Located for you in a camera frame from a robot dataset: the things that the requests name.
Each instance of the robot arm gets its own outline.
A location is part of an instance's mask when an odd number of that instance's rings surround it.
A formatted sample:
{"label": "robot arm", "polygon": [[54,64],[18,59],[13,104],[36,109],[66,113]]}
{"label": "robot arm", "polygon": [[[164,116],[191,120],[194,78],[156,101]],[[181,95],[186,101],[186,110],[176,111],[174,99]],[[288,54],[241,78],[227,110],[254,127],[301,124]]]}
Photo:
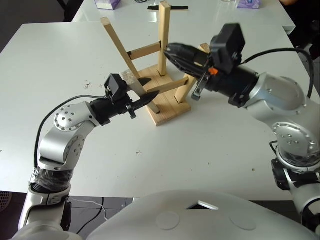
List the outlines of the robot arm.
{"label": "robot arm", "polygon": [[302,224],[315,231],[320,209],[320,106],[305,96],[297,82],[256,72],[241,65],[245,46],[239,24],[226,24],[210,43],[210,54],[179,43],[168,44],[167,58],[198,80],[192,98],[203,89],[229,97],[229,104],[245,108],[274,132],[278,146],[272,169],[276,183],[290,191]]}
{"label": "robot arm", "polygon": [[66,199],[86,137],[95,127],[110,123],[114,116],[129,112],[135,118],[135,110],[150,103],[159,93],[148,93],[133,102],[127,94],[130,89],[118,74],[109,76],[105,89],[105,98],[63,106],[55,115],[53,128],[40,144],[40,159],[31,177],[14,239],[79,238],[63,230],[69,227],[71,209]]}

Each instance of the dark floor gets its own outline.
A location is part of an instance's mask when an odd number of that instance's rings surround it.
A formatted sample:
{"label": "dark floor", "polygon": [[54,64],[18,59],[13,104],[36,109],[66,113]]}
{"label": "dark floor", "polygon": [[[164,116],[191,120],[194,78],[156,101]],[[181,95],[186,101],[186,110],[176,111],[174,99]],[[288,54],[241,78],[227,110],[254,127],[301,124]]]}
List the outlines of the dark floor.
{"label": "dark floor", "polygon": [[[94,201],[101,203],[101,197],[77,197],[74,199],[81,201]],[[7,240],[17,232],[20,214],[26,199],[25,193],[12,193],[12,199],[7,209],[0,212],[0,240]],[[72,202],[70,232],[76,233],[87,221],[93,218],[99,211],[100,206],[90,202]],[[299,222],[299,216],[292,201],[253,201],[254,203],[279,213],[289,219]],[[104,208],[106,208],[106,218],[110,219],[126,206],[132,203],[132,198],[105,197]],[[105,222],[102,211],[94,221],[88,224],[81,232],[80,236],[86,239],[88,235],[102,223]]]}
{"label": "dark floor", "polygon": [[64,14],[57,0],[0,0],[0,53],[22,24],[59,23]]}

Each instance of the white cable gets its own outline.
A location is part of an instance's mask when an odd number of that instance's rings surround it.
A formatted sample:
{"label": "white cable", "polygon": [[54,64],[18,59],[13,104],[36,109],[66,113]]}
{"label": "white cable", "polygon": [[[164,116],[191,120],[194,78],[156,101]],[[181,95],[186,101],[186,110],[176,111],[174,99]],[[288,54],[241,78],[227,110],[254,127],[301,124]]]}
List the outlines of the white cable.
{"label": "white cable", "polygon": [[104,206],[102,206],[100,203],[97,203],[95,201],[85,201],[85,200],[78,200],[78,199],[75,199],[73,198],[72,196],[70,197],[72,200],[75,200],[77,202],[83,202],[83,203],[92,203],[92,204],[95,204],[95,205],[98,205],[100,207],[102,207],[103,211],[104,211],[104,219],[107,221],[108,218],[107,218],[107,211],[106,209],[104,208]]}

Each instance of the wooden leg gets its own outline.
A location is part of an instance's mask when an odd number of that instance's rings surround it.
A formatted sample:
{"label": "wooden leg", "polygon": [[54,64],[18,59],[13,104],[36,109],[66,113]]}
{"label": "wooden leg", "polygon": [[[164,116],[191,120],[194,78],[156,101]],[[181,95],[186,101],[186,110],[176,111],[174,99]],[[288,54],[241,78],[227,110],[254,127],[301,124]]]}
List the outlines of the wooden leg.
{"label": "wooden leg", "polygon": [[[210,48],[207,43],[200,44],[199,49],[207,54],[210,52]],[[183,77],[189,77],[189,81],[186,85],[179,87],[174,94],[174,97],[179,104],[183,103],[186,100],[188,93],[191,91],[192,87],[197,81],[193,76],[190,76],[188,74],[185,74]]]}
{"label": "wooden leg", "polygon": [[[126,84],[131,88],[131,90],[133,90],[139,97],[146,94],[146,90],[130,70],[124,71],[122,73],[122,77]],[[148,104],[148,107],[155,114],[160,112],[159,108],[153,101]]]}
{"label": "wooden leg", "polygon": [[158,72],[161,76],[167,74],[167,58],[164,54],[168,45],[169,25],[170,25],[170,11],[171,6],[166,1],[159,3],[159,40],[161,43],[161,50],[158,56]]}
{"label": "wooden leg", "polygon": [[109,34],[110,38],[112,39],[114,45],[118,49],[118,51],[121,54],[122,58],[124,59],[125,63],[127,64],[128,68],[131,70],[133,75],[137,79],[139,79],[140,78],[139,73],[138,73],[135,65],[131,61],[131,59],[130,59],[125,47],[122,45],[122,42],[120,41],[120,39],[119,39],[118,35],[116,34],[114,28],[112,27],[109,19],[107,17],[103,17],[103,18],[101,18],[101,23],[104,26],[104,29]]}
{"label": "wooden leg", "polygon": [[174,97],[179,104],[183,103],[186,100],[188,93],[191,91],[192,87],[197,81],[193,76],[190,76],[188,74],[185,74],[183,76],[183,78],[185,77],[187,77],[189,81],[186,85],[179,87],[174,94]]}

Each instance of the small wooden piece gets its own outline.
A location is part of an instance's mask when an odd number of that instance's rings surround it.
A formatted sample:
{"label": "small wooden piece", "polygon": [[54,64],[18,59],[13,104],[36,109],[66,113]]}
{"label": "small wooden piece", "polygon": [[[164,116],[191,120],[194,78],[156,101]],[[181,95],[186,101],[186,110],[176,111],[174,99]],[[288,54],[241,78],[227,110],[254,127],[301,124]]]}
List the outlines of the small wooden piece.
{"label": "small wooden piece", "polygon": [[168,45],[171,6],[166,1],[159,3],[159,40],[161,50],[158,56],[158,71],[161,76],[167,74],[167,58],[164,54]]}
{"label": "small wooden piece", "polygon": [[109,19],[107,17],[103,17],[103,18],[101,18],[101,23],[104,26],[104,29],[109,34],[110,38],[112,39],[114,45],[118,49],[118,51],[121,54],[122,58],[124,59],[125,63],[127,64],[128,68],[132,71],[133,75],[137,79],[139,79],[140,78],[139,73],[138,73],[135,65],[131,61],[131,59],[130,59],[125,47],[121,43],[121,41],[120,41],[118,35],[116,34],[114,28],[112,27]]}
{"label": "small wooden piece", "polygon": [[[200,44],[199,49],[207,54],[210,53],[210,48],[207,43]],[[195,85],[197,81],[193,76],[190,76],[188,74],[185,74],[183,77],[188,77],[189,81],[186,85],[181,86],[176,90],[174,97],[178,103],[183,103],[186,100],[188,93],[191,91],[192,87]]]}
{"label": "small wooden piece", "polygon": [[[139,74],[142,78],[151,78],[152,81],[147,83],[144,87],[146,91],[153,89],[155,87],[161,86],[163,84],[172,83],[173,80],[167,74],[165,76],[160,76],[158,72],[158,65],[154,65],[139,71]],[[191,106],[186,102],[178,103],[175,98],[175,89],[169,90],[165,93],[159,94],[153,102],[159,108],[160,113],[155,114],[149,106],[147,110],[153,119],[153,122],[156,126],[160,126],[171,119],[174,119],[188,111],[191,110]]]}
{"label": "small wooden piece", "polygon": [[188,80],[189,80],[188,77],[184,77],[178,81],[172,81],[167,84],[163,84],[161,86],[156,86],[154,88],[150,88],[150,89],[148,89],[148,91],[146,91],[146,93],[148,94],[151,92],[159,91],[159,94],[163,94],[163,93],[168,92],[172,89],[176,89],[176,88],[179,88],[181,86],[186,85]]}
{"label": "small wooden piece", "polygon": [[[122,77],[123,77],[123,80],[126,82],[126,84],[131,88],[131,90],[134,91],[135,94],[137,94],[139,97],[146,94],[146,90],[138,81],[138,79],[134,76],[132,71],[130,70],[124,71],[122,73]],[[155,114],[160,112],[159,108],[156,106],[156,104],[153,101],[148,104],[148,107]]]}
{"label": "small wooden piece", "polygon": [[156,42],[154,44],[150,44],[148,46],[144,46],[133,51],[128,51],[127,53],[131,58],[131,60],[135,60],[135,59],[147,56],[149,54],[159,52],[160,50],[161,50],[161,44],[160,42]]}

